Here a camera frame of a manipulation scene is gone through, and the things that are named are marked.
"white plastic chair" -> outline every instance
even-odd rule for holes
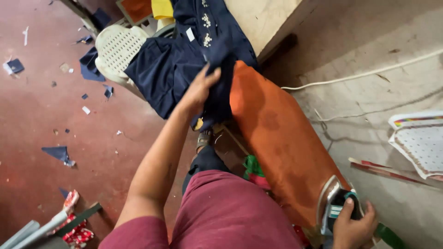
[[[134,82],[123,72],[149,36],[140,27],[125,28],[111,25],[97,36],[95,47],[98,58],[95,66],[106,78],[145,98]]]

